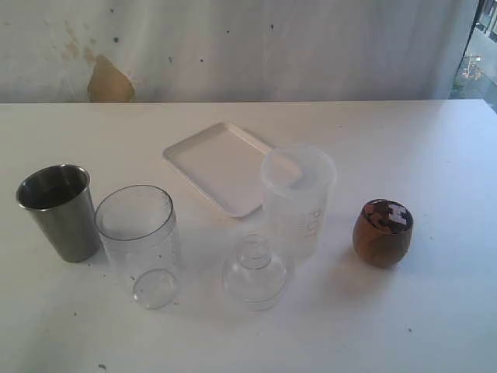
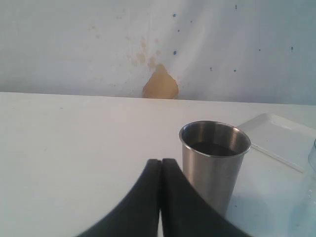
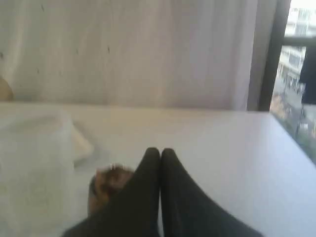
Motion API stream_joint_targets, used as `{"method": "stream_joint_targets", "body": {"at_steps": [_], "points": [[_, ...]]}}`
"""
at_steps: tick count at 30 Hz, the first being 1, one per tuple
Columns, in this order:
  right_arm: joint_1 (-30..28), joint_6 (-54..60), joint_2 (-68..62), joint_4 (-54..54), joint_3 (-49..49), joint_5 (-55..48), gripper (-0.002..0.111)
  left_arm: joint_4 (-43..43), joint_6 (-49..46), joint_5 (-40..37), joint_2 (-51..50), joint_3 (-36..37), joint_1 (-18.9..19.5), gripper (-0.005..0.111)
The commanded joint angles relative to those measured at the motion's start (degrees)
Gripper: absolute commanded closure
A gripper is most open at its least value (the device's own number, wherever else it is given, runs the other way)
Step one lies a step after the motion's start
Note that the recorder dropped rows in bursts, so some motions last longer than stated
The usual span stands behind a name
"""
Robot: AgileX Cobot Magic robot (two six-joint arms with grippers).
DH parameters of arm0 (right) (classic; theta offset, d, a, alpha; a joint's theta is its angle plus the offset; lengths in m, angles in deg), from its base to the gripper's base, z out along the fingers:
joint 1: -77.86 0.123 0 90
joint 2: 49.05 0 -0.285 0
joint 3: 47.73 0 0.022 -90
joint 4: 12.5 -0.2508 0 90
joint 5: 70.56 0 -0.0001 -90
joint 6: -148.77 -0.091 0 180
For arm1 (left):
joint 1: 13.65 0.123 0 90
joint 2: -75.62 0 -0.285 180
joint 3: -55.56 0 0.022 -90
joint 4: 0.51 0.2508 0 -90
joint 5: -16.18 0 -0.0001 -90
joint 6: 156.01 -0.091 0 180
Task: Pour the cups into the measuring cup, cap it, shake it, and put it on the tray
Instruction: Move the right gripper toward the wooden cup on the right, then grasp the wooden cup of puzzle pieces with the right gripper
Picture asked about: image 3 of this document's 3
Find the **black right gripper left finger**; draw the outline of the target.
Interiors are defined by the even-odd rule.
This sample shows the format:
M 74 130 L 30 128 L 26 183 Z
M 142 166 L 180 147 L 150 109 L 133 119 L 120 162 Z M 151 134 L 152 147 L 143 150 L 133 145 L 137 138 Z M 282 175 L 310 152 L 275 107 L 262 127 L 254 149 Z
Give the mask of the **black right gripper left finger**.
M 157 237 L 160 154 L 147 148 L 131 179 L 100 211 L 66 230 L 66 237 Z

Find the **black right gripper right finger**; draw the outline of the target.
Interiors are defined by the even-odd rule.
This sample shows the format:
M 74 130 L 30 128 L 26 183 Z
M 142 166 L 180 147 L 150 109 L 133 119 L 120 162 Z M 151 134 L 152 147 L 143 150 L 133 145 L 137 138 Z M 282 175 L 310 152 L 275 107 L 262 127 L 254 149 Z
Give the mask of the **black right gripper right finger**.
M 166 237 L 260 237 L 262 234 L 224 210 L 195 183 L 175 151 L 161 154 L 160 196 Z

